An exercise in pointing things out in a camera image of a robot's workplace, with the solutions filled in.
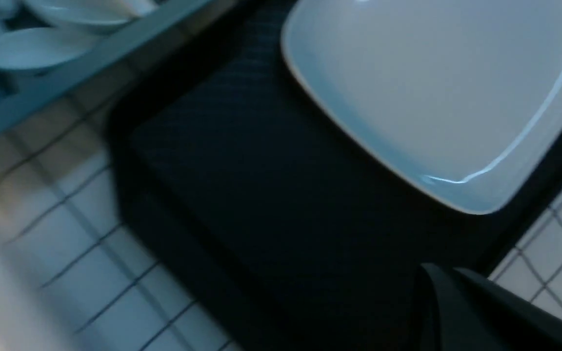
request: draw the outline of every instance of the bowl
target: bowl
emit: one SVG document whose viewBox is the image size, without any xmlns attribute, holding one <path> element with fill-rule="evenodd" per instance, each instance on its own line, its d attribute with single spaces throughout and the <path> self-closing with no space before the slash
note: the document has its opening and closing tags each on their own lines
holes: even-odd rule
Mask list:
<svg viewBox="0 0 562 351">
<path fill-rule="evenodd" d="M 30 28 L 0 36 L 0 71 L 38 74 L 82 56 L 100 40 L 58 28 Z"/>
<path fill-rule="evenodd" d="M 133 16 L 118 0 L 23 0 L 34 16 L 54 27 L 107 35 Z"/>
</svg>

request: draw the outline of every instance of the black object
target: black object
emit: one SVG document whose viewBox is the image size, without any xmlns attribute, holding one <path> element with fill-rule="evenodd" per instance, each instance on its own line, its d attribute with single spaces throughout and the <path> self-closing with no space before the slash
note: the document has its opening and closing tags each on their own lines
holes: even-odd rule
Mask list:
<svg viewBox="0 0 562 351">
<path fill-rule="evenodd" d="M 562 351 L 562 320 L 467 269 L 423 264 L 407 351 Z"/>
<path fill-rule="evenodd" d="M 240 2 L 116 106 L 120 211 L 247 351 L 397 350 L 417 266 L 488 274 L 562 188 L 562 135 L 501 211 L 448 209 L 297 86 L 293 3 Z"/>
</svg>

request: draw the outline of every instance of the dish drying rack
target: dish drying rack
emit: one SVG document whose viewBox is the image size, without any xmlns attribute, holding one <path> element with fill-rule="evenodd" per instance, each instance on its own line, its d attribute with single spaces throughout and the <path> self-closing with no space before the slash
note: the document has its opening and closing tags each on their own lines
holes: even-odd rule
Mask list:
<svg viewBox="0 0 562 351">
<path fill-rule="evenodd" d="M 166 0 L 159 8 L 103 40 L 88 53 L 55 69 L 24 79 L 0 100 L 0 133 L 188 18 L 212 0 Z"/>
</svg>

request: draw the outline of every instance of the white square plate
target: white square plate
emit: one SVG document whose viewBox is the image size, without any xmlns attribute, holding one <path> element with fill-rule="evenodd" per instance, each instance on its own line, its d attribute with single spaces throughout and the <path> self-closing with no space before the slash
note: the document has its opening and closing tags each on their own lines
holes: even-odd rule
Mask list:
<svg viewBox="0 0 562 351">
<path fill-rule="evenodd" d="M 301 0 L 281 41 L 340 128 L 464 213 L 506 205 L 562 130 L 562 0 Z"/>
</svg>

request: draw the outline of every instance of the tiled wall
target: tiled wall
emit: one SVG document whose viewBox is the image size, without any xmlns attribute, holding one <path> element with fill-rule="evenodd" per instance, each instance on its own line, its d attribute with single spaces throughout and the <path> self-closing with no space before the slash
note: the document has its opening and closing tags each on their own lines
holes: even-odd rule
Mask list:
<svg viewBox="0 0 562 351">
<path fill-rule="evenodd" d="M 213 4 L 0 135 L 0 242 L 83 350 L 239 349 L 120 222 L 100 137 L 115 100 L 233 3 Z"/>
<path fill-rule="evenodd" d="M 562 193 L 495 269 L 491 278 L 562 319 Z"/>
</svg>

